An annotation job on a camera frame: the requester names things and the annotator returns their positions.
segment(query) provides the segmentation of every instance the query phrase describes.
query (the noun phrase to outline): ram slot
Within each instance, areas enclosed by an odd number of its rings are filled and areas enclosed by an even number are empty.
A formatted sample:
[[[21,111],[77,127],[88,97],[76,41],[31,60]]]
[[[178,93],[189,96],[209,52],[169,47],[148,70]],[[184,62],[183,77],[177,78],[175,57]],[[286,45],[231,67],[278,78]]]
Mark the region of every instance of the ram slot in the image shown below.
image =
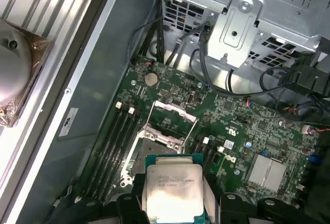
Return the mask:
[[[125,118],[126,116],[126,113],[125,111],[123,110],[118,110],[116,111],[116,114],[113,118],[113,122],[112,124],[110,125],[110,129],[109,129],[109,132],[108,132],[108,135],[107,135],[107,139],[105,139],[104,143],[103,143],[103,146],[100,150],[100,154],[95,162],[95,165],[93,167],[93,170],[92,170],[92,175],[91,177],[89,178],[89,181],[88,181],[88,184],[87,184],[87,189],[85,191],[85,195],[89,196],[90,195],[90,192],[91,190],[94,188],[94,187],[97,187],[97,185],[95,185],[95,180],[97,177],[99,177],[99,174],[101,172],[101,169],[103,168],[103,165],[104,165],[104,162],[105,162],[105,158],[106,158],[106,155],[108,154],[110,148],[111,148],[111,136],[114,136],[114,130],[117,130],[123,119]]]
[[[102,187],[102,184],[104,184],[104,177],[107,171],[109,170],[109,167],[111,165],[111,160],[114,154],[116,153],[117,147],[119,146],[120,138],[123,136],[124,133],[127,132],[127,127],[129,123],[131,122],[131,115],[128,115],[125,113],[125,116],[123,117],[122,121],[120,122],[120,125],[116,127],[116,129],[112,130],[111,135],[108,138],[108,143],[110,143],[110,149],[106,154],[104,164],[99,171],[99,177],[96,178],[94,190],[92,192],[92,198],[97,198],[98,190],[100,187]]]
[[[120,142],[120,148],[118,149],[118,152],[116,153],[116,156],[112,159],[112,166],[109,169],[108,173],[106,174],[105,182],[106,184],[102,188],[102,191],[99,195],[99,200],[106,202],[107,199],[110,197],[111,191],[112,191],[112,185],[114,178],[116,176],[116,173],[120,169],[120,166],[122,164],[122,161],[124,159],[124,155],[127,152],[127,149],[129,146],[131,146],[131,141],[133,139],[134,134],[136,134],[137,130],[137,123],[138,118],[136,117],[133,122],[130,124],[130,127],[128,127],[127,132],[125,132],[125,136]]]

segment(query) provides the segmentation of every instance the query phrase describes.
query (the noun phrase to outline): chip heatsink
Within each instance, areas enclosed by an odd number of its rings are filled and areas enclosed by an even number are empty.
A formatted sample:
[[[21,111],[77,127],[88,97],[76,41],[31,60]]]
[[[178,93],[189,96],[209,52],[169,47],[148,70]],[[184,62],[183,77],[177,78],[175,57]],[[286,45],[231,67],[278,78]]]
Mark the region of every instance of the chip heatsink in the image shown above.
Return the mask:
[[[278,191],[284,176],[286,165],[255,154],[247,172],[247,180],[272,191]]]

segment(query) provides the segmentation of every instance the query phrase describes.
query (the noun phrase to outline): black connector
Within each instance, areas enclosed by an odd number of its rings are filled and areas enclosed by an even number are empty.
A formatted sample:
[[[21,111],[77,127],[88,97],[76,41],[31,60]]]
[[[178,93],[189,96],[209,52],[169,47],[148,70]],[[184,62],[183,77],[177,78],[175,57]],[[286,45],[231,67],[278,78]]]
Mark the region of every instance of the black connector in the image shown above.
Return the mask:
[[[293,66],[278,82],[279,86],[305,95],[330,97],[330,75],[309,65]]]

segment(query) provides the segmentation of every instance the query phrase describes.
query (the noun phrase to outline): motherboard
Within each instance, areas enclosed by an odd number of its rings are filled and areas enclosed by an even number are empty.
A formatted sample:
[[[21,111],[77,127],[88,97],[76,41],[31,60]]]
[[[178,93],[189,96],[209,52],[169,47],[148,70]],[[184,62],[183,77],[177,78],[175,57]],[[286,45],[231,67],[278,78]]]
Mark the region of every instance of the motherboard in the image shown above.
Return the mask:
[[[220,97],[188,74],[139,57],[81,177],[84,194],[108,202],[114,192],[129,191],[146,155],[202,153],[204,174],[216,177],[223,192],[254,204],[265,197],[292,203],[318,134],[304,134],[303,125],[257,103],[250,108],[247,99]]]

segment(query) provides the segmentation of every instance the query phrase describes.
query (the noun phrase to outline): label sticker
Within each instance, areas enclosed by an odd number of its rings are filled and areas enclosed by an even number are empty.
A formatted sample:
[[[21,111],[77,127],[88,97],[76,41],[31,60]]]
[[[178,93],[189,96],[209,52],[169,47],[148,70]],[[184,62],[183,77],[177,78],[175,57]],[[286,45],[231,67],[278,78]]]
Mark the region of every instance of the label sticker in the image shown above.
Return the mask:
[[[225,141],[225,145],[223,145],[225,148],[227,148],[227,149],[233,149],[233,147],[234,147],[234,143],[232,142],[232,141],[230,141],[230,140],[226,140]]]
[[[79,108],[71,108],[67,118],[64,121],[63,127],[61,129],[61,132],[59,134],[59,137],[65,136],[69,133],[69,130],[71,128],[71,125],[73,123],[74,118],[76,117],[76,114],[78,112]]]

